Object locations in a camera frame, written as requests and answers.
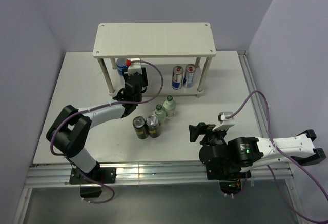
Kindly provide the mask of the glass bottle green cap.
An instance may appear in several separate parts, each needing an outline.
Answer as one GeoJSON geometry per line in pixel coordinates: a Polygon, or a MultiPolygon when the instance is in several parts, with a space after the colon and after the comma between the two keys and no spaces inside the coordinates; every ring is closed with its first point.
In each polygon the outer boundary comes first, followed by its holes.
{"type": "Polygon", "coordinates": [[[165,123],[167,118],[167,113],[161,104],[156,105],[153,111],[153,115],[157,117],[160,126],[165,123]]]}
{"type": "Polygon", "coordinates": [[[167,118],[172,118],[176,111],[176,102],[173,99],[173,96],[167,96],[166,100],[163,103],[163,107],[167,113],[167,118]]]}

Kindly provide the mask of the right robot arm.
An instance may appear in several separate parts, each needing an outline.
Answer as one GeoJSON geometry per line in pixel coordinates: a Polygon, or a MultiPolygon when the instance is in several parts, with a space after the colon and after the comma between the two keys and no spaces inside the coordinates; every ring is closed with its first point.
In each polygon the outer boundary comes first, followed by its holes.
{"type": "Polygon", "coordinates": [[[233,122],[222,121],[218,125],[189,125],[190,142],[196,142],[200,135],[199,160],[206,167],[209,180],[228,181],[250,178],[250,170],[271,164],[286,162],[289,157],[301,166],[311,166],[326,159],[322,148],[313,145],[314,130],[290,138],[280,138],[273,145],[269,139],[261,137],[239,137],[225,141],[233,122]]]}

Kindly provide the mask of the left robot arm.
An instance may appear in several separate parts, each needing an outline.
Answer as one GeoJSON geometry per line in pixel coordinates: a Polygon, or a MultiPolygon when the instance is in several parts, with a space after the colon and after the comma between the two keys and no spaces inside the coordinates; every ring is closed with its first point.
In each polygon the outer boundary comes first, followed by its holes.
{"type": "Polygon", "coordinates": [[[87,182],[101,180],[100,165],[85,148],[89,130],[107,121],[124,118],[136,109],[147,90],[146,68],[131,75],[125,71],[124,80],[124,87],[107,107],[81,114],[80,109],[67,105],[46,134],[46,139],[81,170],[81,176],[87,182]]]}

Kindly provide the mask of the Pocari Sweat plastic bottle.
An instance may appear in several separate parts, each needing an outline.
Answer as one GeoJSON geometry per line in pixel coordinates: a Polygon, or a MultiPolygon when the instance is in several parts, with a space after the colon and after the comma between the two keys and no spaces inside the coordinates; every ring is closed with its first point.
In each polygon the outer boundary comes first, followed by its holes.
{"type": "Polygon", "coordinates": [[[127,58],[118,58],[116,61],[116,69],[117,69],[117,72],[120,77],[120,83],[122,85],[124,85],[124,83],[125,83],[125,80],[123,77],[123,70],[127,69],[127,65],[126,65],[127,60],[128,60],[127,58]]]}

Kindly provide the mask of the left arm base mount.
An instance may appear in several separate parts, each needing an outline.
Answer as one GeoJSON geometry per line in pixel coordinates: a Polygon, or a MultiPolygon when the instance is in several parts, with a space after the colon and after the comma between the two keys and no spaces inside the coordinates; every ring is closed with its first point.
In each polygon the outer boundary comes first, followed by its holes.
{"type": "Polygon", "coordinates": [[[73,168],[69,179],[70,185],[80,185],[80,196],[82,200],[92,204],[101,204],[111,201],[115,196],[115,191],[109,184],[115,183],[116,168],[100,167],[92,174],[83,173],[79,168],[73,168]],[[109,190],[112,196],[108,200],[95,201],[99,198],[103,190],[109,190]]]}

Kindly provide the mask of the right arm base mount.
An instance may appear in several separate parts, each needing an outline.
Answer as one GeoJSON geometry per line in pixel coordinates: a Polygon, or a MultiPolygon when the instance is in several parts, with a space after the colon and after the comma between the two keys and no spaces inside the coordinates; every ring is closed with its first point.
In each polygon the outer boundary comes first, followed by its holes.
{"type": "Polygon", "coordinates": [[[239,172],[238,169],[233,169],[232,172],[225,171],[225,168],[220,165],[208,164],[206,165],[207,179],[217,180],[221,192],[225,197],[234,196],[241,193],[245,183],[251,178],[251,172],[239,172]]]}

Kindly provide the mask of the black can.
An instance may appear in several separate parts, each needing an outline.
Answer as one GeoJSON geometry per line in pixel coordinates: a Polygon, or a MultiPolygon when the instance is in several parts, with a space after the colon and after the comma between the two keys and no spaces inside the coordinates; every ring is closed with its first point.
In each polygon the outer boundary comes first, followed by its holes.
{"type": "Polygon", "coordinates": [[[146,121],[142,116],[135,117],[132,121],[132,125],[139,139],[146,139],[148,137],[146,121]]]}
{"type": "Polygon", "coordinates": [[[160,136],[159,121],[155,115],[149,115],[146,118],[146,125],[148,134],[151,138],[157,138],[160,136]]]}

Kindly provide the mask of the glass bottle green cap front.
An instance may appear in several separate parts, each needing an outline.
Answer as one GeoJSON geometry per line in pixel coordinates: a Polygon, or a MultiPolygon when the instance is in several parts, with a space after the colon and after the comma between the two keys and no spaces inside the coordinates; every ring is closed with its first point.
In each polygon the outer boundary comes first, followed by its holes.
{"type": "Polygon", "coordinates": [[[167,118],[167,113],[161,104],[156,105],[153,111],[153,115],[157,117],[160,126],[165,123],[167,118]]]}

